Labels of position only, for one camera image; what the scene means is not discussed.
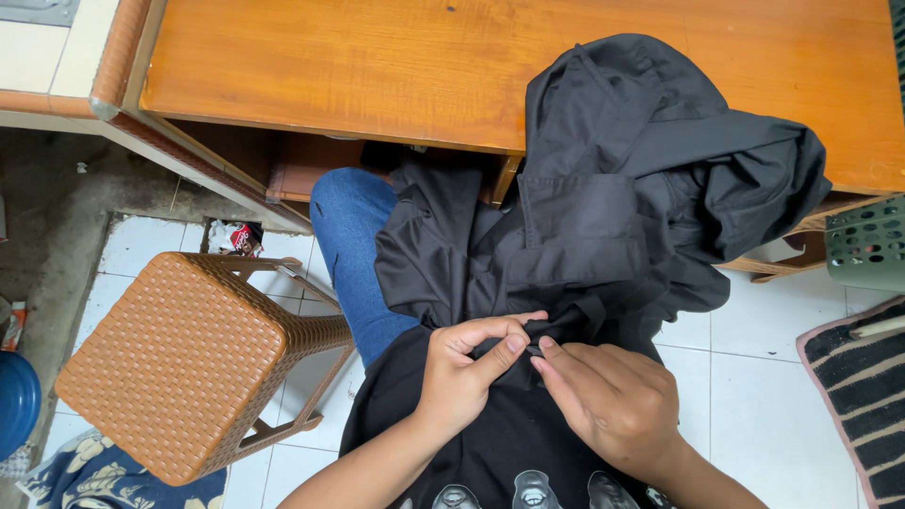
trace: tile floor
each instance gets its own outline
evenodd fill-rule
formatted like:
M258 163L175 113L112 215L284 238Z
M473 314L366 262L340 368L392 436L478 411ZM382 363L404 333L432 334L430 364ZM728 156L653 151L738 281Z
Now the tile floor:
M76 347L156 253L198 251L196 224L128 216L110 232L82 317ZM294 256L309 278L329 288L326 265L313 237L268 232L265 255ZM252 284L291 312L323 313L277 274ZM817 325L864 311L890 293L843 288L825 271L754 285L726 271L732 296L710 313L684 313L654 342L679 382L680 431L717 467L734 476L772 509L866 509L854 468L823 401L795 352L795 337ZM300 409L301 373L294 370L265 420L284 422ZM349 360L319 411L324 420L233 465L224 509L273 509L292 489L337 457L355 392L364 379L358 356ZM64 403L54 417L45 457L91 427Z

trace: wood grain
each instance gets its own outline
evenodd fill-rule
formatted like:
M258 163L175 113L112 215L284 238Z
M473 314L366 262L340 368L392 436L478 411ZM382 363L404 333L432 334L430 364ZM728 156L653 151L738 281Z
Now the wood grain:
M528 81L623 32L690 56L731 107L814 129L836 189L905 190L885 0L169 0L141 106L521 155Z

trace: fingernail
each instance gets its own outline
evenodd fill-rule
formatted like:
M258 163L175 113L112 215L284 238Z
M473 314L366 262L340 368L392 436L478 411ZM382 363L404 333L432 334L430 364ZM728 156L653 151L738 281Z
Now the fingernail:
M540 361L540 357L532 357L531 365L534 366L534 369L538 371L538 373L544 372L544 363Z
M519 351L524 345L525 340L518 334L510 334L510 336L506 338L506 348L510 349L512 353Z

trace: printed face graphic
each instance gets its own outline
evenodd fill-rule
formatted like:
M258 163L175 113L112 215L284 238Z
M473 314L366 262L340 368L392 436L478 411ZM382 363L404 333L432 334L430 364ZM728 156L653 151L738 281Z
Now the printed face graphic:
M549 477L537 470L526 470L515 478L512 509L558 509L559 501L550 489Z
M638 504L609 474L596 471L587 481L591 509L639 509Z
M478 499L465 486L448 485L433 500L433 509L481 509Z

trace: black shirt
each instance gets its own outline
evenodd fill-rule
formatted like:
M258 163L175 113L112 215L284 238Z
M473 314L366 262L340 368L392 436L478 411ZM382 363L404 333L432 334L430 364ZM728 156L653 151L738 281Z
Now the black shirt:
M366 370L339 454L409 416L421 397L430 332L401 334ZM482 413L388 509L670 509L666 498L600 459L546 389L491 387Z

